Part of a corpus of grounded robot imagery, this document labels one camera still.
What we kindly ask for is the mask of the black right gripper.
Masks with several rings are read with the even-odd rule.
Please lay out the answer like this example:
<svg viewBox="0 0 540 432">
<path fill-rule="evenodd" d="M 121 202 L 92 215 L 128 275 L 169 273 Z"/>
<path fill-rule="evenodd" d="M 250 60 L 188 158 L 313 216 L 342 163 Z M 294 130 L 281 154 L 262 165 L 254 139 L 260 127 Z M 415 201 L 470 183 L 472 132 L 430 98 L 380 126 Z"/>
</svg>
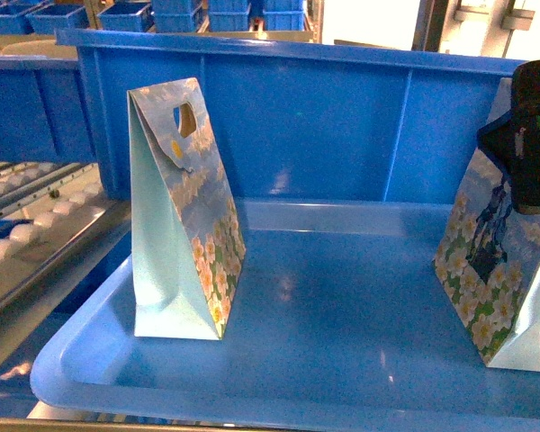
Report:
<svg viewBox="0 0 540 432">
<path fill-rule="evenodd" d="M 509 178 L 515 210 L 540 214 L 540 59 L 516 68 L 509 109 L 477 137 L 478 148 Z"/>
</svg>

